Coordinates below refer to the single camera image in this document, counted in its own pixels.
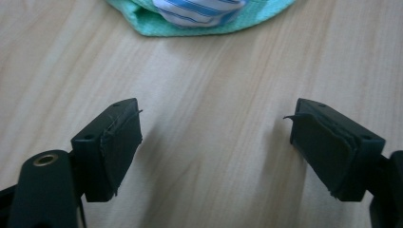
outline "wooden table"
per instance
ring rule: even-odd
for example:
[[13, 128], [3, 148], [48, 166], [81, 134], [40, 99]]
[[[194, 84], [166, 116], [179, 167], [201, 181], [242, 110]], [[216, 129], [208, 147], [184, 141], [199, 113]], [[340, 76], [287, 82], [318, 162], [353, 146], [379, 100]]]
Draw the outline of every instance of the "wooden table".
[[144, 141], [89, 227], [370, 227], [289, 144], [297, 98], [403, 149], [403, 1], [297, 0], [234, 34], [139, 35], [101, 0], [0, 3], [0, 188], [135, 97]]

